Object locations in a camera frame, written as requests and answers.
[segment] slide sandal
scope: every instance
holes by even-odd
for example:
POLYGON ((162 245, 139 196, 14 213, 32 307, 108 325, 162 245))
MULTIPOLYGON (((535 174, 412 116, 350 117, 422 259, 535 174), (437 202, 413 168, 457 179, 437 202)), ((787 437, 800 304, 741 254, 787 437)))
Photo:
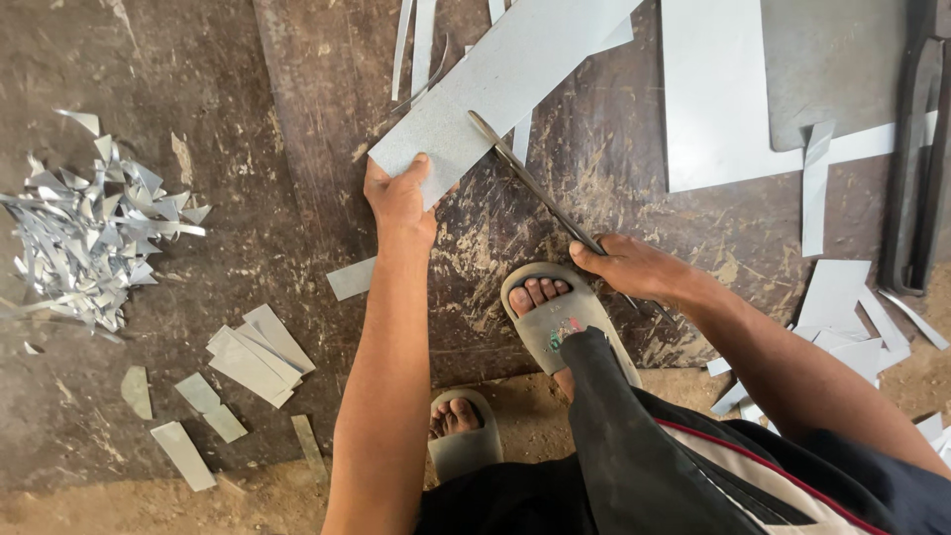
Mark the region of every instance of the slide sandal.
POLYGON ((482 423, 479 429, 461 431, 429 441, 429 456, 436 466, 440 483, 474 472, 483 466, 502 462, 502 441, 489 402, 482 394, 469 388, 456 388, 443 393, 430 404, 430 413, 442 402, 463 398, 469 402, 482 423))
POLYGON ((545 373, 554 375, 565 367, 565 362, 558 354, 565 337, 588 327, 597 327, 608 335, 611 348, 614 350, 614 358, 617 359, 617 364, 628 384, 641 387, 641 377, 637 374, 634 362, 631 361, 624 345, 621 344, 621 339, 614 330, 608 312, 601 306, 601 302, 588 287, 588 283, 573 270, 550 262, 528 264, 516 269, 505 279, 502 283, 501 296, 502 306, 512 318, 518 336, 545 373), (509 294, 516 287, 524 286, 526 279, 543 277, 553 281, 565 281, 572 287, 572 291, 533 308, 519 318, 512 310, 512 305, 509 304, 509 294))

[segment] foot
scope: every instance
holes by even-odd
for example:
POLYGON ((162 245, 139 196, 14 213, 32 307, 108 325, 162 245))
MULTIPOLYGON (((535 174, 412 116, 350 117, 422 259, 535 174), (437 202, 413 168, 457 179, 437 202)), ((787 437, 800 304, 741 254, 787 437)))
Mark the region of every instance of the foot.
POLYGON ((447 437, 461 431, 478 429, 482 425, 465 398, 442 402, 429 419, 429 440, 447 437))
MULTIPOLYGON (((533 308, 557 298, 559 295, 565 295, 572 291, 565 281, 553 281, 552 279, 527 279, 524 287, 516 287, 509 293, 509 304, 518 317, 532 311, 533 308)), ((572 371, 568 368, 558 370, 552 376, 561 391, 568 396, 568 401, 574 401, 574 377, 572 371)))

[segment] scratched wooden surface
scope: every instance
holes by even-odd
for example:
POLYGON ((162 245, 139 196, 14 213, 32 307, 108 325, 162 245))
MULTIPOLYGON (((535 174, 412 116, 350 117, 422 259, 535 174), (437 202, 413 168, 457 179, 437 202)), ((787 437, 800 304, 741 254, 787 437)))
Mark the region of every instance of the scratched wooden surface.
MULTIPOLYGON (((360 189, 367 148, 398 120, 389 113, 389 88, 399 1, 255 6, 315 271, 343 268, 376 251, 360 189)), ((642 238, 785 322, 810 266, 799 255, 799 175, 665 193, 658 11, 654 2, 642 4, 632 15, 634 42, 589 58, 539 105, 528 168, 588 231, 642 238)), ((436 35, 451 36, 450 66, 488 27, 484 2, 437 5, 436 35)), ((876 258, 885 170, 881 158, 833 169, 828 256, 876 258)), ((537 369, 500 306, 498 287, 531 261, 568 262, 567 236, 491 156, 467 173, 438 219, 430 278, 434 383, 537 369)), ((324 339, 347 361, 365 297, 338 303, 325 279, 317 284, 324 339)), ((694 367, 713 355, 682 317, 669 327, 616 297, 605 304, 642 367, 694 367)))

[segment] pant leg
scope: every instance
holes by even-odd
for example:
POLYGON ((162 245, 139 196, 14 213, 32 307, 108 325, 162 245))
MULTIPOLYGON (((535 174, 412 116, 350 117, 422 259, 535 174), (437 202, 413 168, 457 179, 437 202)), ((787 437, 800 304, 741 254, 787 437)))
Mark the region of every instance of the pant leg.
POLYGON ((604 332, 573 334, 560 353, 574 376, 569 421, 600 533, 762 532, 637 401, 604 332))

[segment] forearm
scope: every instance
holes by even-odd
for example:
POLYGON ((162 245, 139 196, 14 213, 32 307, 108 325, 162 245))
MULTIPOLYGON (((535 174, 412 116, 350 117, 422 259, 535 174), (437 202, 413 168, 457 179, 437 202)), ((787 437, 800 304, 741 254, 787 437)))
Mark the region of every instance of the forearm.
POLYGON ((871 384, 782 328, 706 273, 678 305, 727 359, 750 397, 792 440, 824 428, 951 477, 920 432, 871 384))
POLYGON ((428 251, 381 246, 334 432, 325 527, 399 533, 412 526, 429 425, 427 267, 428 251), (388 514, 375 519, 375 511, 388 514))

